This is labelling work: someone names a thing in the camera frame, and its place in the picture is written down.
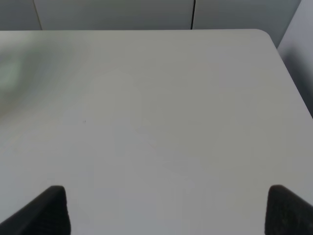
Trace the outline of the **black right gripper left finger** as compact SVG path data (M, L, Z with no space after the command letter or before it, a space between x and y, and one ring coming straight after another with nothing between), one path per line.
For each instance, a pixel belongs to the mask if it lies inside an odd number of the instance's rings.
M66 190L50 186L26 206L1 222L2 235L69 235L71 223Z

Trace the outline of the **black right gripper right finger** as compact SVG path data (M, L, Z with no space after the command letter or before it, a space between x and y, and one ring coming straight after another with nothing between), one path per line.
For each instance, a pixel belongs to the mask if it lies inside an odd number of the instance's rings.
M313 206L283 185L269 188L266 235L313 235Z

